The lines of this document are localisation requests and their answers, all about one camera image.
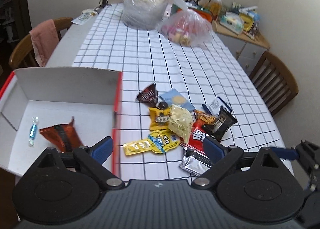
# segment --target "white tablecloth with black grid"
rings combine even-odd
[[[250,152],[257,152],[261,146],[284,147],[268,108],[217,35],[200,47],[183,47],[156,30],[128,28],[121,21],[122,13],[123,4],[103,9],[73,63],[123,71],[121,145],[148,136],[148,108],[135,99],[155,82],[159,94],[175,88],[199,110],[215,96],[227,102],[238,123],[224,135],[223,145],[237,145]],[[191,182],[193,176],[179,168],[181,159],[181,146],[166,154],[144,152],[132,156],[120,149],[120,176],[126,182],[182,178]],[[292,171],[290,162],[284,163]]]

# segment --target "brown chocolate wrapper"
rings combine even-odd
[[[70,123],[57,124],[39,130],[39,133],[56,145],[61,152],[72,152],[73,149],[80,147],[82,142],[73,126],[74,118]]]
[[[140,103],[146,103],[149,107],[156,107],[156,104],[158,103],[158,91],[156,90],[156,84],[153,83],[146,87],[137,95],[136,100]]]
[[[220,112],[217,120],[212,124],[202,125],[202,129],[220,142],[227,130],[235,123],[238,123],[238,120],[223,106],[220,106]]]

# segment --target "wooden chair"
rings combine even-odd
[[[61,30],[69,29],[72,25],[72,18],[59,18],[54,21],[54,25],[57,29],[58,38],[61,40]],[[35,60],[35,54],[33,51],[30,34],[26,35],[11,53],[9,58],[9,65],[12,69],[18,67],[38,67],[38,63]]]
[[[270,52],[263,53],[249,78],[272,116],[278,113],[299,92],[297,82],[290,70]]]

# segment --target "cabinet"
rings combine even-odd
[[[213,22],[212,26],[223,44],[249,76],[261,55],[270,48],[268,41],[262,35],[256,37],[256,40],[244,34],[238,36],[216,22]]]

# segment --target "floor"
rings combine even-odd
[[[3,73],[0,76],[0,88],[6,81],[12,69],[8,65],[12,48],[5,41],[0,43],[0,64]],[[17,213],[13,207],[11,195],[14,187],[15,176],[0,168],[0,228],[10,229],[18,223]]]

